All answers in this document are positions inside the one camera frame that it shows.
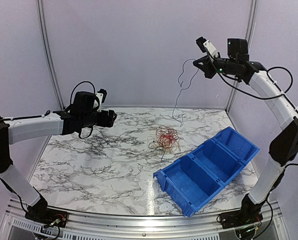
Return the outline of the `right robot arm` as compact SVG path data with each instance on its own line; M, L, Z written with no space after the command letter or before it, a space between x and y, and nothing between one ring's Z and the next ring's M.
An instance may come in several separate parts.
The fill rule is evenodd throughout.
M204 37L199 37L196 44L205 56L195 60L193 65L207 79L219 75L223 81L229 78L245 83L255 93L244 90L240 90L240 93L264 101L272 114L271 119L279 128L279 133L268 147L266 166L254 187L243 198L241 208L220 215L224 223L237 220L247 224L261 211L270 193L280 184L286 169L295 165L292 161L298 154L298 108L287 96L287 91L273 79L270 69L258 61L250 60L247 40L229 38L227 57L221 57L214 44Z

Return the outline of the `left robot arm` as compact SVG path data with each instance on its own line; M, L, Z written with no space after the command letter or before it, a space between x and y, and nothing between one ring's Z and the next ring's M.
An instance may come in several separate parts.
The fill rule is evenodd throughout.
M79 91L64 110L48 111L42 115L23 117L0 116L0 180L28 205L28 214L42 223L52 218L45 198L14 166L10 145L45 136L81 134L84 128L94 126L111 128L116 120L113 110L103 110L107 92Z

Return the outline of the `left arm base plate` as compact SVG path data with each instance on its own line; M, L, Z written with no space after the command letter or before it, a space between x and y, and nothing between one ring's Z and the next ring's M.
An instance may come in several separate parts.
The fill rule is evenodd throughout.
M35 222L39 222L45 225L54 225L64 228L67 224L68 220L68 212L62 210L55 210L48 208L44 216L33 216L32 212L25 213L25 218L29 220L33 220Z

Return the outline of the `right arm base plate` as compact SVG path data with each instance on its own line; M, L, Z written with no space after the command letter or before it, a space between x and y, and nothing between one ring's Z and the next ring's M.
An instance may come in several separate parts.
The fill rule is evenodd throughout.
M244 210L234 210L223 212L218 215L217 222L223 229L236 228L244 225L253 224L263 220L261 211L247 212Z

